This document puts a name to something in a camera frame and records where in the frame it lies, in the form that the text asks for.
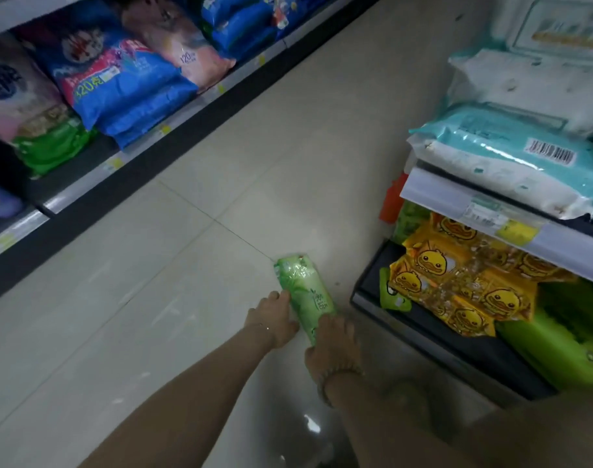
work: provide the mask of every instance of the forearm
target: forearm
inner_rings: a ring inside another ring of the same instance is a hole
[[[81,468],[200,467],[271,346],[265,328],[242,329],[154,393]]]
[[[434,436],[411,427],[362,377],[332,376],[326,394],[338,410],[361,468],[467,468],[464,457]]]

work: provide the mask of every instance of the pink detergent bag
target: pink detergent bag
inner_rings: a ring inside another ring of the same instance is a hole
[[[180,67],[200,92],[221,80],[236,63],[221,57],[170,0],[136,0],[123,10],[122,22],[152,50]]]

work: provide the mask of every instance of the person's left arm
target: person's left arm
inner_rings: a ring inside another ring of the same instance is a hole
[[[154,393],[80,468],[201,467],[257,365],[298,331],[289,312],[288,291],[261,299],[242,330]]]

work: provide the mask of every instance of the brand logo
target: brand logo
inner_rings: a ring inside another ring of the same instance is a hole
[[[18,90],[24,90],[25,81],[16,69],[0,64],[0,100],[11,98]]]
[[[62,40],[62,53],[71,62],[82,64],[96,58],[104,49],[104,34],[99,28],[77,31]]]

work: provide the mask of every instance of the person's left hand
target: person's left hand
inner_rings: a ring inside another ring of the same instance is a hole
[[[290,292],[272,291],[246,314],[245,327],[260,325],[273,336],[273,348],[281,348],[294,338],[299,324],[290,320]]]

